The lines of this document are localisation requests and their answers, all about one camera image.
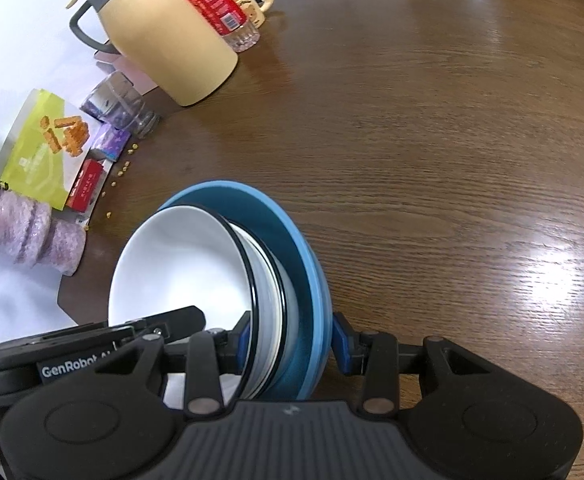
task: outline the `wood grain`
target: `wood grain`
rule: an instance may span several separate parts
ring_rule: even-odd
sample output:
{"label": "wood grain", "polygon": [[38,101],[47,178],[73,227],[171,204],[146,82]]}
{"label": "wood grain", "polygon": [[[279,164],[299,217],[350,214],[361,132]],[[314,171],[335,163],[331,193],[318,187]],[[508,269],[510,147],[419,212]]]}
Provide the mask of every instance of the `wood grain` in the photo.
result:
{"label": "wood grain", "polygon": [[[584,0],[276,0],[261,31],[107,188],[63,309],[104,319],[134,228],[240,180],[297,222],[352,325],[445,335],[584,423]],[[330,364],[316,395],[358,384]]]}

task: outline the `gray handle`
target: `gray handle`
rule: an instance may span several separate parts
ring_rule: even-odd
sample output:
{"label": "gray handle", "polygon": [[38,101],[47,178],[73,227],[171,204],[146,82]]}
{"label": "gray handle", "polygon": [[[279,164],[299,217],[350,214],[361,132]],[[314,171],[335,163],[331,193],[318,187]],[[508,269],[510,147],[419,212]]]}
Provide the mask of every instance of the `gray handle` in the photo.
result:
{"label": "gray handle", "polygon": [[85,34],[85,32],[83,32],[83,30],[78,26],[78,20],[81,19],[83,14],[85,14],[88,11],[89,7],[91,7],[91,4],[89,2],[85,2],[80,6],[80,9],[77,10],[76,14],[74,14],[70,19],[70,30],[79,40],[81,40],[86,45],[95,48],[96,50],[100,50],[101,52],[107,52],[108,54],[120,54],[120,52],[117,51],[114,45],[112,45],[111,43],[109,44],[99,43],[94,38],[90,38],[87,34]]}

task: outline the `red bottle label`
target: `red bottle label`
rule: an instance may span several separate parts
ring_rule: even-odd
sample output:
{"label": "red bottle label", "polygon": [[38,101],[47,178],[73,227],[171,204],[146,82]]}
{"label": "red bottle label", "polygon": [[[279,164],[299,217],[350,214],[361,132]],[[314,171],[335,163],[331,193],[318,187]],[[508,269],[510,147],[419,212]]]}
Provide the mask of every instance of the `red bottle label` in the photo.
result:
{"label": "red bottle label", "polygon": [[236,30],[248,17],[234,0],[188,0],[221,36]]}

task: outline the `barcode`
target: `barcode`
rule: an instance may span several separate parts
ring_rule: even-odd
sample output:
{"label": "barcode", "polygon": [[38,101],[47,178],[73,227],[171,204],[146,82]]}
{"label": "barcode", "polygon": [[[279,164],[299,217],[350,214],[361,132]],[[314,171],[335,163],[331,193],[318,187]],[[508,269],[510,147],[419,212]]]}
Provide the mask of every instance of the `barcode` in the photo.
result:
{"label": "barcode", "polygon": [[223,25],[225,25],[225,27],[229,28],[230,30],[234,30],[235,28],[239,28],[241,26],[241,24],[236,21],[236,18],[234,18],[234,15],[231,12],[221,17],[221,21],[223,22]]}

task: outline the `yellow mug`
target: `yellow mug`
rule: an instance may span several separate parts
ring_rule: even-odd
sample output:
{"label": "yellow mug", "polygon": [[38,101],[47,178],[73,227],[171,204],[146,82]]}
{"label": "yellow mug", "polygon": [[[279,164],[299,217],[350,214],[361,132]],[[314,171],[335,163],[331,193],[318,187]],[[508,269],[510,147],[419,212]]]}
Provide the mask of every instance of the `yellow mug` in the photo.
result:
{"label": "yellow mug", "polygon": [[259,7],[259,4],[256,3],[256,0],[234,0],[236,3],[239,4],[239,7],[245,12],[247,17],[250,19],[252,23],[256,27],[260,27],[265,23],[265,14],[266,12],[274,3],[274,0],[265,0],[263,5]]}

